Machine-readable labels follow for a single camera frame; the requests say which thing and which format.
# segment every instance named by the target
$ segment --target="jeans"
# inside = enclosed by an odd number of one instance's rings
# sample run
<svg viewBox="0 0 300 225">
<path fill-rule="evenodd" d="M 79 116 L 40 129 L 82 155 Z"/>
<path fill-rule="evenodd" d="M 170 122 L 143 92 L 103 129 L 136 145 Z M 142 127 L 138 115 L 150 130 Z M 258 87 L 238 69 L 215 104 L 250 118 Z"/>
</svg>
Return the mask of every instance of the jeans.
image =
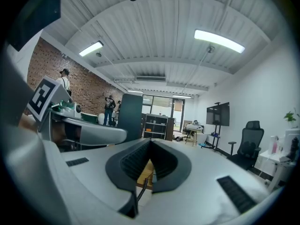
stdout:
<svg viewBox="0 0 300 225">
<path fill-rule="evenodd" d="M 112 113 L 113 113 L 112 110 L 105 109 L 105 112 L 104 112 L 104 123 L 103 123 L 103 125 L 106 125 L 107 116 L 109 117 L 108 125 L 110 125 L 110 123 L 112 121 Z"/>
</svg>

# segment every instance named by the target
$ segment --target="fluorescent light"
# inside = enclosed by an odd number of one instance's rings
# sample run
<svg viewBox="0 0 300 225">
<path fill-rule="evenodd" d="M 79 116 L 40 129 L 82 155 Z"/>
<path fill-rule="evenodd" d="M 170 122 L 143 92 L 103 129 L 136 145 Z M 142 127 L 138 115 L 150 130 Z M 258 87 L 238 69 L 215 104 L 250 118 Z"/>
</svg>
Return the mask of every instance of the fluorescent light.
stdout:
<svg viewBox="0 0 300 225">
<path fill-rule="evenodd" d="M 229 40 L 225 37 L 222 37 L 222 36 L 219 36 L 217 34 L 210 33 L 210 32 L 196 30 L 195 31 L 195 38 L 200 39 L 200 40 L 204 40 L 204 41 L 209 41 L 209 42 L 212 42 L 212 43 L 220 44 L 222 46 L 233 49 L 233 50 L 237 51 L 238 53 L 242 53 L 245 50 L 245 47 L 243 47 L 242 45 L 239 45 L 236 42 L 233 42 L 232 40 Z"/>
<path fill-rule="evenodd" d="M 141 93 L 143 93 L 142 91 L 133 91 L 133 90 L 127 90 L 127 92 L 141 92 Z"/>
<path fill-rule="evenodd" d="M 93 45 L 89 46 L 88 48 L 84 49 L 81 53 L 79 53 L 79 55 L 83 57 L 86 54 L 89 54 L 92 51 L 97 50 L 97 49 L 99 49 L 101 47 L 103 47 L 103 43 L 101 43 L 100 41 L 96 42 Z"/>
<path fill-rule="evenodd" d="M 180 96 L 180 95 L 173 95 L 173 97 L 177 97 L 177 98 L 191 98 L 189 96 Z"/>
</svg>

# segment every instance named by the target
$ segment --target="white shirt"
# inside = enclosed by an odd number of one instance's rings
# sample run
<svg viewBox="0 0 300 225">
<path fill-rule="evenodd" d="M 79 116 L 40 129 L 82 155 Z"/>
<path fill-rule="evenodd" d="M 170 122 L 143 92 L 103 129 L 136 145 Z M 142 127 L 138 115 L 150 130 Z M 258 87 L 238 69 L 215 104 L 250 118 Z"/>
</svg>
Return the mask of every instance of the white shirt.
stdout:
<svg viewBox="0 0 300 225">
<path fill-rule="evenodd" d="M 60 77 L 56 79 L 58 83 L 60 83 L 66 90 L 70 90 L 70 82 L 66 77 Z"/>
</svg>

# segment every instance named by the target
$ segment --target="green plant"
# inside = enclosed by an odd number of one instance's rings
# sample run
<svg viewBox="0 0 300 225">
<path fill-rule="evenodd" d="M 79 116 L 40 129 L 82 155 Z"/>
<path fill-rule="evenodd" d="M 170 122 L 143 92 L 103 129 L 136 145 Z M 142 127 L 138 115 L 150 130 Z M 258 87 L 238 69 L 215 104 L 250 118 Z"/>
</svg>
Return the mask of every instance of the green plant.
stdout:
<svg viewBox="0 0 300 225">
<path fill-rule="evenodd" d="M 288 122 L 292 122 L 292 121 L 296 121 L 296 119 L 294 118 L 294 114 L 296 114 L 299 118 L 300 118 L 300 115 L 296 112 L 296 108 L 294 108 L 294 111 L 295 113 L 289 111 L 284 118 L 286 118 L 286 121 Z"/>
</svg>

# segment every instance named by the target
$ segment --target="office chair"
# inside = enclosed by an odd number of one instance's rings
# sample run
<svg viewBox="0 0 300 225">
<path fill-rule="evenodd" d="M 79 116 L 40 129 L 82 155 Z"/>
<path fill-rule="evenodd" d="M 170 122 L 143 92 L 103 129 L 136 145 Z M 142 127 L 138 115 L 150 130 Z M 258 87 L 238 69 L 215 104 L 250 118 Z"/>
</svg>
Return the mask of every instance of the office chair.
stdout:
<svg viewBox="0 0 300 225">
<path fill-rule="evenodd" d="M 231 144 L 231 156 L 227 159 L 245 170 L 253 167 L 256 163 L 258 152 L 261 150 L 259 144 L 263 134 L 264 130 L 260 127 L 259 121 L 249 121 L 242 131 L 242 141 L 237 154 L 233 155 L 233 146 L 236 142 L 229 142 Z"/>
</svg>

